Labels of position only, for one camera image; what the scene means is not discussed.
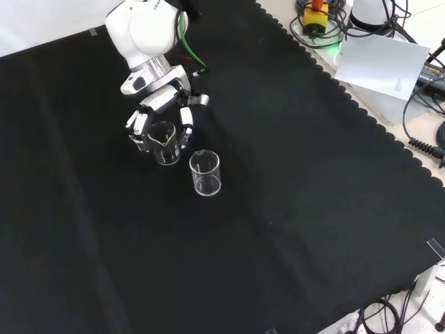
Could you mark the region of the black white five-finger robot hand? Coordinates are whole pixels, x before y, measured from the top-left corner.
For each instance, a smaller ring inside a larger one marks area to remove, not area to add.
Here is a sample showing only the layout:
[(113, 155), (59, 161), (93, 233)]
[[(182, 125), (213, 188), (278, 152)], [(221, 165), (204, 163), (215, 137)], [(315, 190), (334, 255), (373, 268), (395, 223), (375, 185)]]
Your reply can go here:
[(156, 118), (174, 104), (179, 107), (181, 132), (179, 146), (184, 149), (193, 133), (194, 121), (192, 106), (207, 106), (210, 97), (206, 94), (194, 94), (184, 68), (174, 66), (162, 77), (153, 77), (152, 71), (143, 69), (132, 73), (122, 85), (126, 92), (133, 90), (139, 93), (147, 90), (149, 95), (136, 105), (135, 111), (125, 125), (127, 136), (136, 144), (141, 152), (150, 152), (152, 144), (148, 131)]

